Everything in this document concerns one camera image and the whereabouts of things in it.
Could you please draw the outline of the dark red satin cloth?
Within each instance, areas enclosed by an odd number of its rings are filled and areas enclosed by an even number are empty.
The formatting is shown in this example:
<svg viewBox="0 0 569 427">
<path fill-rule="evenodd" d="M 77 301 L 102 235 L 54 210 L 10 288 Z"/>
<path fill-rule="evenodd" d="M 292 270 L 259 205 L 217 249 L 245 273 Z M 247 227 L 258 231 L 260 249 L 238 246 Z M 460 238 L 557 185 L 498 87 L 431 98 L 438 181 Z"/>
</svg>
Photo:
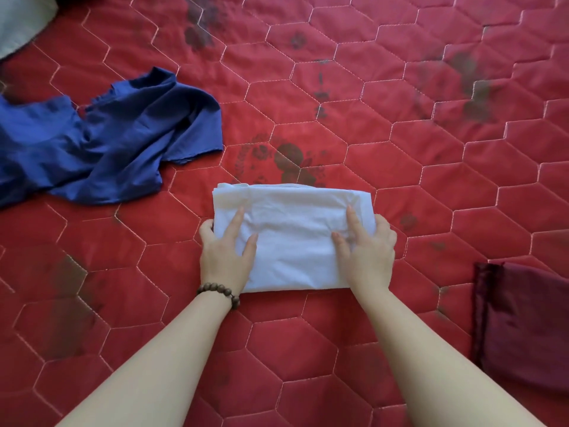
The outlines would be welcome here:
<svg viewBox="0 0 569 427">
<path fill-rule="evenodd" d="M 497 375 L 569 394 L 569 278 L 475 263 L 471 360 Z"/>
</svg>

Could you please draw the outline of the crumpled blue garment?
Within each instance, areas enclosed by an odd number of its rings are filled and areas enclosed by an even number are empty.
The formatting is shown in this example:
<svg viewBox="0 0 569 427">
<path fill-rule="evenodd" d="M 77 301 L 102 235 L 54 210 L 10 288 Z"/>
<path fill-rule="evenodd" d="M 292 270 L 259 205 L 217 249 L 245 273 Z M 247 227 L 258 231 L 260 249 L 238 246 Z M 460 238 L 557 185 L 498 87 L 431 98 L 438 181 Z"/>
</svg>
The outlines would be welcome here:
<svg viewBox="0 0 569 427">
<path fill-rule="evenodd" d="M 222 149 L 220 104 L 162 68 L 114 83 L 83 117 L 67 95 L 24 105 L 0 95 L 0 208 L 38 192 L 131 201 L 160 191 L 160 164 Z"/>
</svg>

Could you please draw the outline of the red quilted bedspread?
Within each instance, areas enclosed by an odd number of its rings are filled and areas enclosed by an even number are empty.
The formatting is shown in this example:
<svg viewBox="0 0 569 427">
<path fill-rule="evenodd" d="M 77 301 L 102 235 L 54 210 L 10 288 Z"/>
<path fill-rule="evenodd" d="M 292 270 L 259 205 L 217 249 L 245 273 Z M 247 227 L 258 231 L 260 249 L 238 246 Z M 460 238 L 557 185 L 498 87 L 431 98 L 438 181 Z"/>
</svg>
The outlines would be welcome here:
<svg viewBox="0 0 569 427">
<path fill-rule="evenodd" d="M 569 278 L 569 0 L 86 0 L 0 95 L 82 113 L 153 66 L 219 101 L 223 148 L 139 201 L 0 211 L 0 427 L 53 427 L 189 304 L 218 183 L 370 193 L 394 294 L 464 355 L 473 264 Z"/>
</svg>

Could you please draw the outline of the person's left hand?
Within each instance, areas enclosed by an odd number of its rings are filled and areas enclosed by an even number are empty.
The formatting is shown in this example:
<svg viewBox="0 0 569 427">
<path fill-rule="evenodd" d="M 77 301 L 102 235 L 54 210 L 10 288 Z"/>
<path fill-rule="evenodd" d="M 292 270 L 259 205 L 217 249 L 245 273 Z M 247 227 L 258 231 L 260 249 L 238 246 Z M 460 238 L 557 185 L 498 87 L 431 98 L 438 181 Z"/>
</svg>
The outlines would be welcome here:
<svg viewBox="0 0 569 427">
<path fill-rule="evenodd" d="M 224 231 L 222 237 L 214 234 L 214 221 L 206 220 L 199 229 L 203 250 L 200 258 L 202 284 L 217 283 L 231 289 L 234 297 L 243 291 L 252 269 L 240 267 L 240 257 L 236 250 L 239 230 L 244 221 L 244 208 L 238 208 L 236 214 Z"/>
</svg>

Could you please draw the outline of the person's right forearm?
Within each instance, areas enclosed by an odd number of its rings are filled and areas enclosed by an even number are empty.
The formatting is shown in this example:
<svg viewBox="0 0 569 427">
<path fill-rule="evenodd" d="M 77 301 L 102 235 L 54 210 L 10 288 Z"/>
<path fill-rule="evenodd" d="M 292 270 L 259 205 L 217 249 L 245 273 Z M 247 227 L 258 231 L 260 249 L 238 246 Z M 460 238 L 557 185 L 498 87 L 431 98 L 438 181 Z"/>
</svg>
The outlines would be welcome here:
<svg viewBox="0 0 569 427">
<path fill-rule="evenodd" d="M 415 427 L 546 427 L 383 286 L 352 292 Z"/>
</svg>

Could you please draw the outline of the person's right hand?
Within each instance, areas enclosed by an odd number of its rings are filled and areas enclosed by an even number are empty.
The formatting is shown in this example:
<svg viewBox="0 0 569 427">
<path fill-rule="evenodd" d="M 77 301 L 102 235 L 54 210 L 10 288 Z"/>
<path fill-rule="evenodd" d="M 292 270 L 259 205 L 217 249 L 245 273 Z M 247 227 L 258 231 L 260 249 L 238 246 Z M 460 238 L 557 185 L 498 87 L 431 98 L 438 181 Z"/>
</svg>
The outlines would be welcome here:
<svg viewBox="0 0 569 427">
<path fill-rule="evenodd" d="M 395 258 L 397 234 L 381 215 L 374 215 L 375 232 L 370 234 L 360 222 L 355 210 L 346 209 L 346 221 L 351 235 L 352 269 L 338 269 L 340 277 L 363 304 L 388 291 Z"/>
</svg>

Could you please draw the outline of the person's left forearm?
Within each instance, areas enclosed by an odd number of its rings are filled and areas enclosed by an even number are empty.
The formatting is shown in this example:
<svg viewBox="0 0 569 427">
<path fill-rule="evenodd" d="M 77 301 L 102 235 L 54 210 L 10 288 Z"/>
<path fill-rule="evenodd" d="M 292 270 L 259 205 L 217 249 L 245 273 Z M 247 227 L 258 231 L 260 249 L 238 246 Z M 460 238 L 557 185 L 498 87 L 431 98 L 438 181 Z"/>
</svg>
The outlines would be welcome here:
<svg viewBox="0 0 569 427">
<path fill-rule="evenodd" d="M 218 330 L 238 306 L 230 289 L 203 285 L 56 427 L 183 427 Z"/>
</svg>

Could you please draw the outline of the white cloth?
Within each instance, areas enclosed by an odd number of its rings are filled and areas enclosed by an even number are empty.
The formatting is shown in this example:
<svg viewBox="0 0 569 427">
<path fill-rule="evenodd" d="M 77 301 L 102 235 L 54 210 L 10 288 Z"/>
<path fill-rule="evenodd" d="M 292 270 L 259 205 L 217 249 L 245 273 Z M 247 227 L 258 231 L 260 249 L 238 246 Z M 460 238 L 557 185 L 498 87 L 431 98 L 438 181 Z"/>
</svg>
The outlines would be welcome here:
<svg viewBox="0 0 569 427">
<path fill-rule="evenodd" d="M 213 189 L 212 199 L 217 237 L 224 234 L 238 208 L 244 208 L 236 240 L 238 253 L 250 236 L 258 234 L 244 293 L 347 288 L 338 274 L 331 233 L 350 240 L 348 206 L 370 234 L 376 228 L 372 195 L 365 191 L 302 184 L 220 183 Z"/>
</svg>

